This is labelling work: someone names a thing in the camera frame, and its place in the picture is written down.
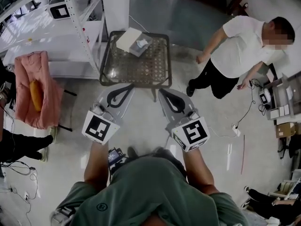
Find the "pink cloth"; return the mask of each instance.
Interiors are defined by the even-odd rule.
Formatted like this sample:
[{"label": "pink cloth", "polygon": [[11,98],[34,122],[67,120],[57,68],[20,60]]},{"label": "pink cloth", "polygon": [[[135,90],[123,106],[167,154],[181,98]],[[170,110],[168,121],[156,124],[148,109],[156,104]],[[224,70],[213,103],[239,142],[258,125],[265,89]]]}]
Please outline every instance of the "pink cloth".
[{"label": "pink cloth", "polygon": [[[61,113],[63,89],[51,78],[46,51],[33,52],[15,58],[16,119],[38,129],[57,126]],[[34,108],[29,89],[31,81],[37,80],[44,92],[42,111]]]}]

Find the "person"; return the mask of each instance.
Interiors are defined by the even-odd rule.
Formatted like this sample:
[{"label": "person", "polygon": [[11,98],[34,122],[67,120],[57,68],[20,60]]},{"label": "person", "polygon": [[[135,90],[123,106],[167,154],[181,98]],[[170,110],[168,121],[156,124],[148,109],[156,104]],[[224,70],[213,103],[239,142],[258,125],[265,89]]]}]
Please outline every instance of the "person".
[{"label": "person", "polygon": [[241,207],[251,206],[260,216],[269,219],[278,218],[281,225],[290,225],[295,222],[297,225],[301,221],[301,198],[278,200],[257,192],[246,186],[244,189],[251,199],[247,200]]},{"label": "person", "polygon": [[[212,51],[225,40],[213,53]],[[293,44],[295,32],[291,24],[282,17],[269,23],[248,16],[237,16],[223,25],[210,39],[197,63],[211,58],[202,73],[189,81],[186,93],[193,96],[195,89],[211,86],[213,95],[222,99],[230,93],[241,75],[248,71],[237,89],[250,85],[249,81],[267,63],[276,49],[285,49]]]},{"label": "person", "polygon": [[108,144],[93,142],[84,182],[74,184],[51,225],[248,225],[232,198],[216,189],[199,149],[183,152],[186,170],[163,148],[141,157],[130,151],[107,186]]},{"label": "person", "polygon": [[5,105],[9,96],[7,87],[2,86],[0,91],[0,162],[11,163],[27,156],[43,162],[47,161],[47,147],[54,142],[57,128],[51,128],[47,137],[26,137],[17,135],[3,128]]}]

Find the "red stick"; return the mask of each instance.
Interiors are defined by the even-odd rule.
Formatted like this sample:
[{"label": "red stick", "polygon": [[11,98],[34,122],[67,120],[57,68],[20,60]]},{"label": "red stick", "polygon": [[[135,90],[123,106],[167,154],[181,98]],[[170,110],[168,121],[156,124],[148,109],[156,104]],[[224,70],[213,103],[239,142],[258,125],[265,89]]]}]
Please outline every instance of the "red stick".
[{"label": "red stick", "polygon": [[244,169],[244,161],[245,161],[245,135],[244,135],[244,152],[243,152],[243,163],[241,165],[241,172],[240,174],[243,174],[243,169]]}]

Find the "wicker table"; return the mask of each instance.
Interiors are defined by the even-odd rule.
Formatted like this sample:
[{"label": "wicker table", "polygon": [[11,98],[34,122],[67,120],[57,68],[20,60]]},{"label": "wicker table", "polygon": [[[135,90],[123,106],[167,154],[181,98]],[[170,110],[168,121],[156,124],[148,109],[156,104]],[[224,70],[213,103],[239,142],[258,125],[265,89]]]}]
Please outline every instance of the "wicker table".
[{"label": "wicker table", "polygon": [[136,57],[116,47],[124,31],[112,31],[100,68],[100,83],[110,86],[133,83],[139,88],[150,88],[156,102],[156,89],[172,85],[169,38],[164,34],[145,33],[153,38],[152,44]]}]

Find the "yellow object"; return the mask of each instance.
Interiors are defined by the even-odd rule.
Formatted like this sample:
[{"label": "yellow object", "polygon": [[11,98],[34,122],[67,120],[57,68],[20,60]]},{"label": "yellow object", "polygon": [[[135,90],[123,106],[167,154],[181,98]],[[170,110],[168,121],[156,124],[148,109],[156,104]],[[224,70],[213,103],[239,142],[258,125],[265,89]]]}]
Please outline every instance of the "yellow object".
[{"label": "yellow object", "polygon": [[37,80],[33,80],[29,84],[30,94],[32,96],[32,102],[34,105],[34,108],[37,112],[40,112],[42,110],[43,106],[43,97],[44,93],[41,88],[40,83]]}]

